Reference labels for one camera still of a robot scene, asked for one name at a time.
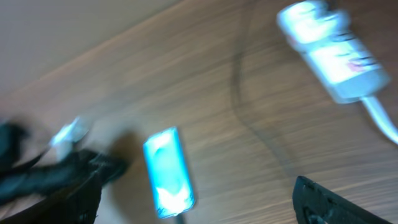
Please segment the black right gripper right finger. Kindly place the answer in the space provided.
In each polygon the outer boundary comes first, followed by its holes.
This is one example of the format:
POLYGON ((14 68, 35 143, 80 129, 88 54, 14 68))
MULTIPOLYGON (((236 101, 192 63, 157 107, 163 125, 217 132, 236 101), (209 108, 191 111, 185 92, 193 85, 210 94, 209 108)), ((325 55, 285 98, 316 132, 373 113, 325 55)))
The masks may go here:
POLYGON ((292 202, 298 224, 391 224, 304 176, 296 178, 292 202))

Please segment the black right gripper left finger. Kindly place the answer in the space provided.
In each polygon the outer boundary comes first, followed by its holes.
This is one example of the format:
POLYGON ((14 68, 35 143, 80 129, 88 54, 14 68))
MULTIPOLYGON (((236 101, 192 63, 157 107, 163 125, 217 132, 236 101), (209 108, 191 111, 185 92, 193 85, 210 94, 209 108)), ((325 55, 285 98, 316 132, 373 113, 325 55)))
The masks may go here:
POLYGON ((94 174, 84 182, 5 218, 5 224, 92 224, 101 200, 101 181, 94 174))

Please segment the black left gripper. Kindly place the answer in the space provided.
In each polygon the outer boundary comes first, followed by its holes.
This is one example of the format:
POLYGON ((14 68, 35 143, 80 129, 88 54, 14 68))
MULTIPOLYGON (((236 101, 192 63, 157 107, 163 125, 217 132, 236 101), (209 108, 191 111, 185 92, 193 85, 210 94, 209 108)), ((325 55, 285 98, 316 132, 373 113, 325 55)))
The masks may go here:
POLYGON ((82 150, 73 152, 62 162, 30 170, 30 192, 48 196, 74 185, 82 185, 95 173, 101 185, 118 180, 127 171, 129 164, 124 159, 82 150))

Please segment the blue Galaxy smartphone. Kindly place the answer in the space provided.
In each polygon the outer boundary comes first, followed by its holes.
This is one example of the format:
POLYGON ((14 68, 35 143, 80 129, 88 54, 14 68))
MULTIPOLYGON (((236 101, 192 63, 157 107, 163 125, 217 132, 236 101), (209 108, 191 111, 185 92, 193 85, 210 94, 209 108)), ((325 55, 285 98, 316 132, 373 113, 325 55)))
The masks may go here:
POLYGON ((176 217, 190 210, 195 193, 177 127, 150 136, 143 155, 157 216, 176 217))

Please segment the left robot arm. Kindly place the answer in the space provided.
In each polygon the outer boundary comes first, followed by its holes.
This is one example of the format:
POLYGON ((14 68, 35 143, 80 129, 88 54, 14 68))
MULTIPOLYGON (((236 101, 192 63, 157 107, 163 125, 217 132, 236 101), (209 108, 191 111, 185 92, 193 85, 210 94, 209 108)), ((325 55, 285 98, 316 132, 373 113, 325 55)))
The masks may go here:
POLYGON ((82 149, 88 129, 66 124, 45 149, 31 149, 32 133, 16 123, 1 125, 1 206, 29 207, 92 176, 101 187, 120 178, 129 164, 120 157, 82 149))

